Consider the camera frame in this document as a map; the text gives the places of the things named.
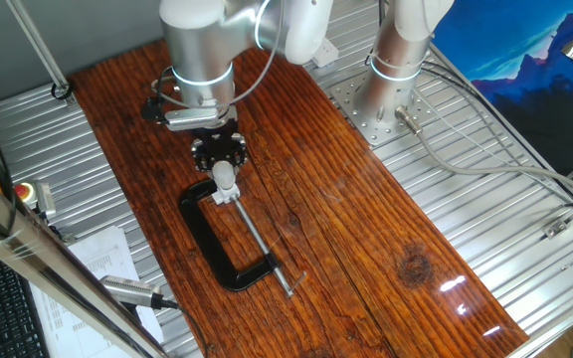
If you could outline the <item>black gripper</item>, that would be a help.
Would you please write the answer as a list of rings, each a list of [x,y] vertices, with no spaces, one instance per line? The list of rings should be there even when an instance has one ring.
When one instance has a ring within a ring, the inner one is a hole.
[[[234,129],[200,128],[194,130],[194,136],[191,156],[195,168],[200,172],[211,171],[220,161],[229,162],[236,171],[239,171],[248,160],[246,139]]]

